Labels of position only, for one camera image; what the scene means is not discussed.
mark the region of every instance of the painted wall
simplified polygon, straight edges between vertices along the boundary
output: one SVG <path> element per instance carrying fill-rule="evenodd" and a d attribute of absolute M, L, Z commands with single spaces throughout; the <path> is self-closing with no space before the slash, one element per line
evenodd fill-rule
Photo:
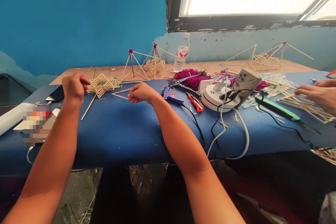
<path fill-rule="evenodd" d="M 319 27 L 200 31 L 191 35 L 188 61 L 224 60 L 254 44 L 262 52 L 288 40 L 316 60 L 290 49 L 286 59 L 332 70 L 335 34 Z M 165 0 L 0 0 L 0 72 L 31 90 L 70 67 L 123 65 L 127 49 L 149 53 L 153 41 L 175 53 L 182 37 L 167 33 Z"/>

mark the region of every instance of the hand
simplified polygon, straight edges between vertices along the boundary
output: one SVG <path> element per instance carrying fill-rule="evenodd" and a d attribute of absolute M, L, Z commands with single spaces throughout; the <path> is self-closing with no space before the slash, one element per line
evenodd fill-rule
<path fill-rule="evenodd" d="M 295 90 L 296 95 L 306 95 L 326 112 L 336 117 L 336 87 L 318 87 L 302 85 Z"/>
<path fill-rule="evenodd" d="M 318 86 L 321 88 L 336 88 L 336 79 L 327 79 L 325 81 L 322 82 L 315 82 L 314 86 Z"/>
<path fill-rule="evenodd" d="M 153 88 L 144 82 L 140 82 L 139 84 L 132 87 L 132 90 L 128 94 L 128 100 L 131 103 L 138 103 L 145 100 L 148 102 L 148 104 L 152 104 L 153 99 L 159 97 L 162 98 L 158 92 L 156 92 Z"/>
<path fill-rule="evenodd" d="M 62 79 L 64 90 L 64 103 L 70 106 L 81 106 L 84 101 L 84 93 L 91 83 L 83 77 L 83 74 L 75 73 Z"/>

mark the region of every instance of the wrist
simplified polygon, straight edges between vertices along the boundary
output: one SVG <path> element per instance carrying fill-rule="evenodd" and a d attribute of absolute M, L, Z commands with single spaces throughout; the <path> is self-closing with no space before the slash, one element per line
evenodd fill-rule
<path fill-rule="evenodd" d="M 150 100 L 150 104 L 152 104 L 152 106 L 156 105 L 156 104 L 160 104 L 162 102 L 165 102 L 165 100 L 163 99 L 163 97 L 159 94 L 154 95 L 151 100 Z"/>
<path fill-rule="evenodd" d="M 62 108 L 65 110 L 79 110 L 83 102 L 65 99 Z"/>

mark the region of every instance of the blue glue gun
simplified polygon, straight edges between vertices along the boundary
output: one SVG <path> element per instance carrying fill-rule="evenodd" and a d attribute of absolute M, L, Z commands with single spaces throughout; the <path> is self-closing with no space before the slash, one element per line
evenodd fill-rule
<path fill-rule="evenodd" d="M 182 105 L 183 104 L 183 100 L 173 97 L 170 95 L 169 93 L 169 86 L 165 86 L 163 91 L 162 91 L 162 97 L 166 100 L 166 101 L 172 101 L 175 102 L 178 105 Z"/>

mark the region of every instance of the scissors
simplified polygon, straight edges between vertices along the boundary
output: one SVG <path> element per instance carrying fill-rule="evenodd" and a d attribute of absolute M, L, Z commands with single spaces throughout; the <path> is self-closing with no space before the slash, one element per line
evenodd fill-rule
<path fill-rule="evenodd" d="M 184 85 L 182 84 L 182 82 L 185 81 L 186 79 L 189 79 L 189 78 L 191 78 L 191 77 L 195 77 L 195 76 L 198 76 L 198 75 L 188 76 L 188 77 L 185 77 L 185 78 L 183 78 L 183 79 L 179 79 L 179 80 L 176 80 L 176 79 L 172 78 L 172 81 L 168 82 L 168 85 L 171 86 L 171 87 L 173 87 L 173 86 L 175 86 L 175 87 L 179 87 L 179 88 L 183 89 L 184 91 L 187 91 L 187 92 L 189 92 L 189 93 L 192 93 L 192 94 L 193 94 L 194 96 L 196 96 L 197 98 L 200 98 L 201 95 L 202 95 L 200 92 L 198 92 L 198 91 L 194 91 L 194 90 L 192 90 L 191 88 L 186 87 L 186 86 L 184 86 Z"/>

